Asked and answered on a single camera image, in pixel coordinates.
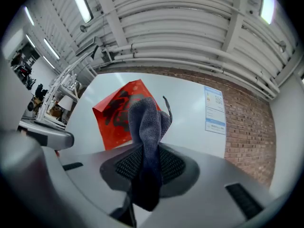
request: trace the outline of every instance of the ceiling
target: ceiling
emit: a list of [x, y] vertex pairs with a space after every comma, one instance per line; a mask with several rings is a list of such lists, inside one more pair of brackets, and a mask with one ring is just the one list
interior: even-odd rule
[[[35, 22], [27, 33], [59, 71], [77, 60], [75, 52], [87, 41], [100, 37], [109, 47], [140, 43], [136, 50], [121, 51], [122, 57], [133, 53], [134, 61], [126, 64], [117, 59], [115, 66], [107, 67], [145, 62], [187, 65], [236, 80], [265, 99], [273, 99], [279, 93], [278, 85], [303, 55], [297, 32], [278, 3], [268, 25], [260, 17], [262, 0], [86, 1], [94, 17], [87, 24], [75, 0], [28, 0], [25, 4]], [[81, 32], [81, 25], [87, 26], [87, 32]], [[142, 42], [154, 43], [143, 47]], [[84, 61], [76, 68], [84, 84], [94, 78], [85, 67], [90, 63]]]

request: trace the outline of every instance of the white pipe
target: white pipe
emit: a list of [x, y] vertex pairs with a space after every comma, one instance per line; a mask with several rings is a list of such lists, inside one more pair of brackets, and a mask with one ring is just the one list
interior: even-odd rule
[[254, 23], [251, 23], [251, 21], [248, 20], [247, 18], [244, 18], [244, 26], [250, 29], [251, 31], [253, 31], [259, 37], [261, 37], [265, 41], [265, 43], [269, 45], [269, 47], [272, 49], [272, 51], [276, 54], [276, 56], [280, 59], [280, 61], [283, 64], [287, 63], [286, 59], [284, 59], [282, 54], [279, 52], [278, 46], [275, 44], [273, 40], [271, 40], [271, 38], [266, 33], [261, 31], [259, 27], [257, 27]]
[[[155, 4], [158, 4], [158, 3], [168, 3], [168, 5], [169, 5], [169, 3], [172, 3], [172, 4], [173, 4], [173, 3], [178, 2], [178, 1], [175, 1], [175, 2], [174, 2], [174, 1], [167, 1], [167, 0], [162, 1], [162, 2], [155, 2], [155, 0], [152, 0], [152, 3], [137, 4], [136, 6], [134, 6], [133, 3], [135, 3], [135, 2], [141, 2], [141, 1], [143, 1], [143, 0], [132, 1], [132, 2], [130, 2], [130, 3], [128, 3], [128, 4], [120, 4], [120, 5], [116, 6], [114, 9], [108, 11], [107, 13], [104, 13], [102, 16], [100, 16], [100, 17], [98, 17], [98, 18], [101, 19], [101, 18], [103, 18], [104, 16], [107, 16], [107, 15], [109, 15], [111, 12], [113, 12], [113, 11], [115, 11], [115, 10], [117, 10], [117, 9], [120, 9], [120, 8], [123, 8], [123, 9], [124, 9], [124, 11], [122, 11], [122, 12], [121, 12], [121, 11], [118, 11], [119, 16], [122, 17], [122, 16], [124, 16], [126, 13], [128, 13], [130, 10], [137, 9], [137, 8], [140, 9], [140, 7], [155, 5]], [[193, 1], [192, 1], [192, 2], [180, 1], [180, 3], [187, 4], [187, 3], [193, 3]], [[128, 8], [128, 7], [127, 7], [127, 9], [125, 9], [126, 6], [127, 6], [127, 5], [130, 5], [130, 4], [133, 4], [133, 6], [132, 6], [131, 8]], [[222, 16], [231, 17], [231, 13], [229, 13], [229, 12], [227, 12], [227, 11], [225, 11], [225, 10], [219, 9], [219, 8], [217, 8], [217, 7], [213, 7], [213, 6], [205, 5], [205, 4], [197, 4], [197, 5], [201, 5], [201, 6], [205, 7], [206, 10], [209, 10], [209, 11], [211, 11], [211, 12], [219, 12], [219, 11], [220, 11], [219, 14], [221, 13]], [[241, 13], [239, 10], [235, 9], [235, 8], [232, 7], [232, 6], [229, 6], [229, 5], [228, 5], [228, 6], [224, 5], [224, 6], [230, 8], [230, 9], [232, 9], [232, 10], [235, 10], [235, 12], [237, 12], [237, 13]]]
[[87, 65], [85, 65], [85, 70], [89, 73], [89, 75], [90, 75], [92, 78], [95, 78], [95, 75], [87, 68]]
[[275, 79], [273, 77], [270, 78], [271, 82], [274, 83], [274, 85], [278, 86]]
[[232, 77], [250, 87], [252, 87], [253, 89], [257, 90], [258, 92], [260, 92], [261, 94], [263, 94], [264, 96], [266, 96], [267, 98], [269, 99], [274, 99], [274, 98], [271, 98], [268, 94], [266, 94], [264, 91], [260, 90], [259, 88], [257, 88], [256, 86], [254, 86], [253, 84], [247, 82], [246, 80], [242, 79], [242, 78], [239, 78], [229, 72], [225, 72], [221, 69], [218, 69], [218, 68], [214, 68], [214, 67], [211, 67], [211, 66], [207, 66], [207, 65], [204, 65], [204, 64], [199, 64], [199, 63], [194, 63], [194, 62], [189, 62], [189, 61], [182, 61], [182, 60], [176, 60], [176, 59], [167, 59], [167, 58], [132, 58], [132, 59], [120, 59], [120, 60], [115, 60], [113, 61], [113, 63], [119, 63], [119, 62], [130, 62], [130, 61], [144, 61], [144, 62], [147, 62], [147, 61], [151, 61], [151, 62], [170, 62], [170, 63], [176, 63], [176, 64], [184, 64], [184, 65], [189, 65], [189, 66], [194, 66], [194, 67], [198, 67], [198, 68], [204, 68], [204, 69], [208, 69], [208, 70], [213, 70], [213, 71], [216, 71], [218, 73], [222, 73], [222, 74], [225, 74], [229, 77]]
[[186, 42], [177, 42], [177, 41], [161, 41], [161, 42], [143, 42], [143, 43], [135, 43], [131, 45], [126, 45], [123, 47], [112, 48], [109, 51], [112, 52], [119, 52], [129, 49], [139, 49], [139, 48], [152, 48], [152, 47], [172, 47], [172, 48], [183, 48], [183, 49], [192, 49], [192, 50], [201, 50], [208, 53], [212, 53], [218, 55], [220, 57], [227, 58], [235, 63], [238, 63], [248, 69], [249, 71], [253, 72], [254, 74], [258, 75], [261, 79], [267, 82], [272, 88], [274, 88], [278, 93], [280, 92], [279, 88], [275, 86], [269, 78], [267, 78], [263, 73], [256, 69], [253, 65], [250, 65], [245, 60], [237, 58], [236, 56], [229, 54], [227, 52], [221, 51], [216, 48], [207, 47], [203, 45], [193, 44], [193, 43], [186, 43]]
[[[198, 42], [202, 41], [202, 38], [207, 38], [207, 39], [211, 39], [214, 40], [215, 43], [224, 43], [225, 38], [222, 36], [218, 36], [218, 35], [212, 35], [212, 34], [207, 34], [204, 33], [203, 31], [197, 31], [197, 30], [182, 30], [182, 29], [176, 29], [176, 28], [162, 28], [162, 29], [158, 29], [158, 28], [153, 28], [151, 26], [151, 28], [146, 27], [147, 30], [142, 31], [142, 30], [138, 30], [138, 29], [132, 29], [132, 30], [128, 30], [125, 32], [125, 36], [127, 39], [132, 39], [133, 37], [139, 37], [140, 39], [142, 38], [146, 38], [146, 36], [151, 40], [152, 36], [157, 35], [157, 34], [179, 34], [178, 37], [175, 37], [174, 39], [179, 40], [179, 41], [192, 41], [194, 37], [196, 37], [196, 40]], [[170, 41], [172, 40], [172, 37], [165, 37], [162, 36], [161, 37], [162, 41]]]
[[92, 70], [92, 73], [97, 76], [98, 74], [96, 73], [96, 71], [92, 68], [91, 64], [88, 65], [88, 67]]
[[215, 3], [213, 1], [210, 0], [139, 0], [127, 5], [124, 5], [123, 7], [121, 7], [119, 9], [119, 11], [117, 11], [118, 14], [126, 12], [128, 10], [131, 9], [135, 9], [135, 8], [140, 8], [146, 5], [156, 5], [156, 4], [160, 4], [160, 3], [166, 3], [166, 2], [170, 2], [170, 3], [190, 3], [192, 4], [192, 7], [200, 7], [200, 6], [207, 6], [210, 10], [211, 9], [216, 9], [216, 11], [218, 13], [224, 13], [227, 14], [228, 17], [231, 17], [231, 9], [227, 8], [226, 6], [220, 5], [218, 3]]
[[218, 66], [221, 66], [225, 69], [228, 69], [230, 71], [236, 72], [237, 74], [249, 79], [250, 81], [252, 81], [253, 83], [257, 84], [258, 86], [260, 86], [261, 88], [263, 88], [264, 90], [266, 90], [270, 95], [272, 95], [273, 97], [276, 97], [276, 94], [274, 92], [272, 92], [268, 87], [266, 87], [266, 85], [264, 85], [263, 83], [261, 83], [260, 81], [258, 81], [254, 76], [250, 75], [249, 73], [240, 70], [238, 68], [236, 68], [234, 65], [229, 64], [229, 63], [223, 63], [214, 59], [209, 59], [203, 56], [197, 56], [197, 55], [190, 55], [190, 54], [185, 54], [185, 53], [160, 53], [160, 52], [147, 52], [147, 53], [133, 53], [133, 54], [128, 54], [128, 55], [121, 55], [121, 56], [115, 56], [115, 60], [132, 60], [132, 59], [137, 59], [139, 57], [175, 57], [175, 58], [180, 58], [180, 59], [187, 59], [187, 60], [197, 60], [197, 61], [203, 61], [203, 62], [207, 62], [207, 63], [212, 63]]

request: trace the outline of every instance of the poster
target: poster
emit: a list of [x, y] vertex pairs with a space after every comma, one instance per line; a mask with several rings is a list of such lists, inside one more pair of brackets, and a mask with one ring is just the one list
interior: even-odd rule
[[222, 92], [205, 86], [206, 122], [205, 130], [226, 134], [226, 116]]

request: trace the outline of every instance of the white wall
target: white wall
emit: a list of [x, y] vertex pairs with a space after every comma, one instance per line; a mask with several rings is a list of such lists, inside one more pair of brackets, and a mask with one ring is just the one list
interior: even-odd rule
[[32, 66], [31, 77], [36, 79], [36, 83], [31, 89], [31, 93], [34, 95], [39, 84], [43, 84], [43, 89], [49, 89], [49, 83], [57, 77], [57, 74], [53, 68], [40, 57]]
[[14, 56], [21, 43], [27, 43], [25, 34], [28, 26], [29, 20], [25, 15], [24, 9], [20, 8], [1, 39], [1, 50], [6, 60], [10, 60]]
[[0, 52], [0, 130], [11, 131], [18, 128], [32, 97]]
[[292, 74], [270, 103], [275, 121], [276, 159], [270, 192], [278, 197], [290, 191], [304, 163], [304, 90]]

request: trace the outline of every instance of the black vent slot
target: black vent slot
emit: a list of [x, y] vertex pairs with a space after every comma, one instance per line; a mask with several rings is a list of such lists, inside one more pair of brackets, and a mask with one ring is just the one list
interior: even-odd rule
[[71, 164], [68, 164], [68, 165], [63, 165], [62, 167], [65, 171], [69, 171], [69, 170], [72, 170], [72, 169], [75, 169], [75, 168], [78, 168], [78, 167], [81, 167], [81, 166], [83, 166], [82, 163], [75, 162], [75, 163], [71, 163]]
[[247, 219], [253, 218], [263, 210], [262, 206], [239, 184], [225, 187]]

